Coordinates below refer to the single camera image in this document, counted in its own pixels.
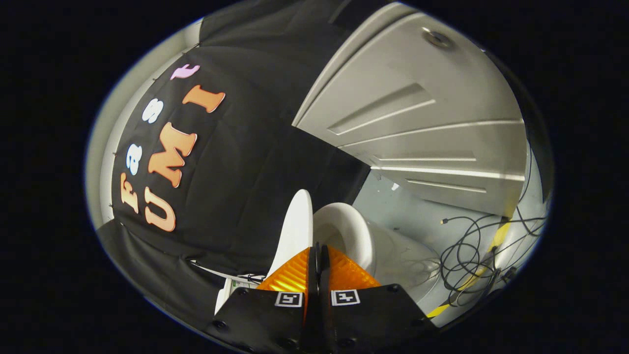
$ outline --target white toilet lid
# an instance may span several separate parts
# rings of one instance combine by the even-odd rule
[[[307,190],[299,190],[288,206],[277,251],[267,276],[295,254],[313,245],[313,204]]]

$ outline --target black fabric curtain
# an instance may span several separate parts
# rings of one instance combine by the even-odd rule
[[[369,173],[364,163],[291,126],[319,73],[352,32],[330,23],[342,3],[249,1],[207,16],[200,44],[155,80],[123,131],[113,169],[114,219],[98,235],[136,288],[194,328],[203,330],[213,317],[224,279],[190,259],[233,275],[266,274],[299,189],[310,192],[314,211],[352,203]],[[171,80],[186,64],[200,69]],[[195,85],[225,93],[225,99],[211,113],[182,104]],[[148,123],[142,113],[155,98],[164,108]],[[147,171],[150,156],[164,151],[159,136],[166,123],[198,135],[179,167],[177,188]],[[126,165],[131,144],[142,146],[136,174]],[[121,173],[138,193],[137,214],[121,200]],[[145,220],[146,187],[172,207],[172,232]],[[160,213],[154,205],[151,210]]]

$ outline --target white toilet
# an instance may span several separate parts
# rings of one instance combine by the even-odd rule
[[[380,284],[400,284],[415,302],[421,300],[438,279],[439,258],[432,249],[365,219],[349,204],[328,204],[313,215],[312,201],[306,190],[295,193],[287,209],[267,276],[316,242],[341,251]],[[225,287],[216,300],[215,313],[237,287],[257,286],[240,277],[208,271],[226,278]]]
[[[328,204],[314,213],[313,242],[343,252],[380,284],[400,284],[415,302],[438,279],[434,250],[365,219],[349,204]]]

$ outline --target orange letter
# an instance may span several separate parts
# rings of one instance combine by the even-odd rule
[[[185,161],[177,150],[185,157],[190,155],[192,147],[196,142],[195,133],[185,134],[172,127],[170,122],[166,123],[159,134],[159,141],[164,146],[164,152],[156,152],[148,160],[148,172],[157,172],[166,177],[174,188],[179,186],[181,181],[181,170],[171,170],[169,167],[181,167]]]
[[[216,107],[218,107],[218,105],[223,102],[223,98],[225,98],[224,93],[212,93],[209,91],[205,91],[201,89],[201,85],[197,85],[190,89],[182,102],[184,104],[188,102],[196,103],[199,106],[205,107],[205,110],[208,113],[212,113],[214,112]]]
[[[147,202],[147,206],[144,208],[144,214],[147,218],[147,222],[149,224],[153,224],[160,229],[170,232],[175,229],[175,211],[172,207],[160,197],[151,193],[151,190],[148,187],[144,188],[144,200]],[[160,207],[164,212],[166,212],[166,219],[162,219],[161,217],[153,214],[151,210],[148,208],[148,204],[155,204]]]
[[[122,172],[120,175],[120,197],[122,198],[123,203],[127,203],[131,205],[131,208],[138,213],[138,194],[133,192],[133,187],[131,183],[126,181],[126,173]]]

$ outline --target cabinet door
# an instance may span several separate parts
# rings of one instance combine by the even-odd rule
[[[430,43],[428,32],[449,46]],[[413,13],[334,56],[320,77],[331,78],[313,86],[294,126],[421,198],[513,215],[525,179],[524,123],[508,83],[470,40]]]

